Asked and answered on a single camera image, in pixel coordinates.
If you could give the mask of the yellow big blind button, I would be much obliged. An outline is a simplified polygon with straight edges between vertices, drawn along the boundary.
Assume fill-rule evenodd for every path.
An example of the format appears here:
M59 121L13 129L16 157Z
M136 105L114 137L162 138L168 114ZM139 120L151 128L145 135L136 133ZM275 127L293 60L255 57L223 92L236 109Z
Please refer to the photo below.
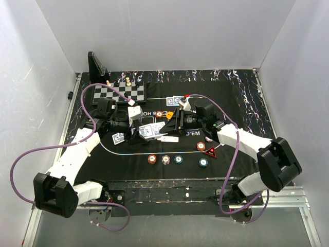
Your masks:
M173 116L173 113L172 113L172 112L168 112L168 113L166 114L166 118L167 118L167 119L171 119L172 116Z

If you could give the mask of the blue playing card box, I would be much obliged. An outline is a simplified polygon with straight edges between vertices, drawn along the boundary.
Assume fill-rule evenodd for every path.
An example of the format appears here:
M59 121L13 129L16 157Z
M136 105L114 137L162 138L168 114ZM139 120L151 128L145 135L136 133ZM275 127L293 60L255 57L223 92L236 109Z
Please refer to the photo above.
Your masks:
M154 138L158 134L157 127L154 123L140 126L139 134L144 139Z

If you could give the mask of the blue card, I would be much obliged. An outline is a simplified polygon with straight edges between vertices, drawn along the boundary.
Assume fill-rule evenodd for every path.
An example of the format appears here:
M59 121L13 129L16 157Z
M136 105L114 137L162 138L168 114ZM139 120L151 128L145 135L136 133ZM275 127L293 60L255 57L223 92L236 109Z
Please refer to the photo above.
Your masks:
M166 123L164 121L152 123L151 124L152 133L154 135L159 135L160 130L165 126L165 124Z

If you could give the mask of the orange chips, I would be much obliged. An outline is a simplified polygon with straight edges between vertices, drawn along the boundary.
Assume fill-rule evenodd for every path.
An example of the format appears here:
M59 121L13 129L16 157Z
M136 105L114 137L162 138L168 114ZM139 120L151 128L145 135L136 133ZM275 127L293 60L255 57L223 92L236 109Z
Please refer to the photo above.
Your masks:
M197 145L196 145L196 147L197 147L197 150L198 151L204 151L205 148L206 148L206 146L205 146L205 144L203 142L198 142Z
M162 118L163 117L163 112L162 111L157 111L155 116L156 116L156 118Z

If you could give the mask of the orange red chip stack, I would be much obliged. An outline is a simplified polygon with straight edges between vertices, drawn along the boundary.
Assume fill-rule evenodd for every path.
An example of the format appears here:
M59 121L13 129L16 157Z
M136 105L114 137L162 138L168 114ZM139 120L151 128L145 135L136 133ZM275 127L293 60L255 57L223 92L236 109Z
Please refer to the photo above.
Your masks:
M148 163L149 164L155 164L156 163L156 161L157 161L157 157L156 157L156 155L154 155L154 154L150 154L149 156L148 156Z

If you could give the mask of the pink blue chip stack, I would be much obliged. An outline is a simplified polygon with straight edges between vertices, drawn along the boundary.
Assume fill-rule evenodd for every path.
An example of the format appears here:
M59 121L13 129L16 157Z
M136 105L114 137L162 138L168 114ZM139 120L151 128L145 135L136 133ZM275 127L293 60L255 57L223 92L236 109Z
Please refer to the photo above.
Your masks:
M164 165L168 165L170 163L170 157L168 155L163 155L161 157L161 162L164 164Z

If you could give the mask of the green blue chip stack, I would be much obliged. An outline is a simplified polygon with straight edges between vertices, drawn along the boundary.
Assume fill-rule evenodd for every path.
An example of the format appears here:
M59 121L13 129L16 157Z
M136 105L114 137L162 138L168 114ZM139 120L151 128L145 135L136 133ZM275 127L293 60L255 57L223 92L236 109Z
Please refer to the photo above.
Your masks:
M174 158L174 162L177 164L181 164L183 162L183 158L181 155L176 155Z

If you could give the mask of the red black triangular all-in marker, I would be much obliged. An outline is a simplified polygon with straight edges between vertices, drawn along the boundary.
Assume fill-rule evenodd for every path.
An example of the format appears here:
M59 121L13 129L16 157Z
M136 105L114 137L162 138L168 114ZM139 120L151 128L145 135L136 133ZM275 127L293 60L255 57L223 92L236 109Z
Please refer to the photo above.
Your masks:
M208 155L210 157L213 157L213 158L217 158L215 151L216 151L216 148L213 146L213 147L209 148L208 150L206 150L204 152L204 154L206 154L206 155Z

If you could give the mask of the green chips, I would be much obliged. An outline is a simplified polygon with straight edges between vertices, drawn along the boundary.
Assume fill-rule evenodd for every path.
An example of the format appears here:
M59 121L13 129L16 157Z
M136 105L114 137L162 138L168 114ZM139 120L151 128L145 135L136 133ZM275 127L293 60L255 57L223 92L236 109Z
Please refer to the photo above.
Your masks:
M201 159L199 160L199 166L202 167L202 168L207 167L207 166L208 166L208 161L207 161L207 159L205 159L205 158L201 158Z

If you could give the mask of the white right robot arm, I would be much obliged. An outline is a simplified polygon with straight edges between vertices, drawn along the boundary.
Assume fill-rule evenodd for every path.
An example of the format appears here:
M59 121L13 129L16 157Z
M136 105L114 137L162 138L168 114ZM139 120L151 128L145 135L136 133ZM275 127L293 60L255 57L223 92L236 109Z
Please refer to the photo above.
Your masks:
M302 168L287 140L256 136L234 124L219 119L208 99L195 102L195 112L176 108L171 119L160 129L161 134L183 135L188 129L201 128L211 140L238 150L253 158L259 171L242 178L224 194L224 199L237 204L247 203L253 194L263 190L281 191Z

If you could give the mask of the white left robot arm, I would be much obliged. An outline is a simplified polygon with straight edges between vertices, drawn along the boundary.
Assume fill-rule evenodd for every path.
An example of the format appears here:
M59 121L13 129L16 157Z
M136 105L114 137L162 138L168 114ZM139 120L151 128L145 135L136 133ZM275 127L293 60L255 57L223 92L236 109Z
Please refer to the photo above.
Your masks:
M92 179L75 184L75 179L101 139L109 132L138 136L138 124L143 115L141 106L128 101L127 116L116 118L118 104L102 98L97 108L82 120L74 141L46 173L38 173L34 180L35 205L38 209L69 218L77 206L94 201L103 206L109 201L108 186L104 181Z

